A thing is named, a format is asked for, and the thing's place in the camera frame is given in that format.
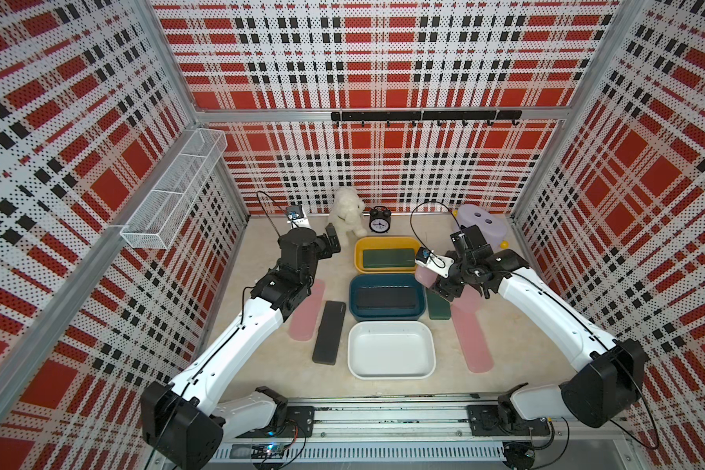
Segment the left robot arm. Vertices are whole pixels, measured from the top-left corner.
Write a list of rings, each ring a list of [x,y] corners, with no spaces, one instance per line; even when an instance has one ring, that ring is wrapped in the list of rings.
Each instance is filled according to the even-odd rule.
[[[334,225],[318,235],[308,223],[279,236],[280,257],[252,287],[241,313],[190,366],[163,384],[153,382],[140,399],[142,435],[153,454],[180,469],[201,469],[225,437],[275,423],[283,399],[256,390],[217,414],[223,393],[259,346],[311,295],[320,260],[340,253]]]

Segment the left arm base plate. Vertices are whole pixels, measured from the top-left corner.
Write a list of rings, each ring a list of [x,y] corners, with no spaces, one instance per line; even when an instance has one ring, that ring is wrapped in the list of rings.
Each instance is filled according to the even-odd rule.
[[[246,432],[239,439],[248,438],[309,438],[315,426],[314,407],[288,407],[279,413],[268,426]]]

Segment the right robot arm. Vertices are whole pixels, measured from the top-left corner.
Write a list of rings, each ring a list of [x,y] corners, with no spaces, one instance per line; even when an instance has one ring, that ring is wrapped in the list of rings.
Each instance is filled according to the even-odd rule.
[[[453,302],[466,288],[484,299],[497,294],[530,318],[574,369],[558,385],[520,384],[499,396],[505,427],[542,418],[573,418],[599,428],[642,399],[649,357],[637,340],[620,340],[580,315],[530,264],[511,249],[494,251],[476,226],[450,237],[454,248],[439,256],[422,247],[415,260],[436,279],[431,291]]]

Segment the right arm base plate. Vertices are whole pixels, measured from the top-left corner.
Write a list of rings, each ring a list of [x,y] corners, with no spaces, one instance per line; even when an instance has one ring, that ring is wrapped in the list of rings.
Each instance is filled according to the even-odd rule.
[[[498,405],[468,405],[467,422],[474,437],[519,436],[549,437],[548,421],[532,421],[509,415]]]

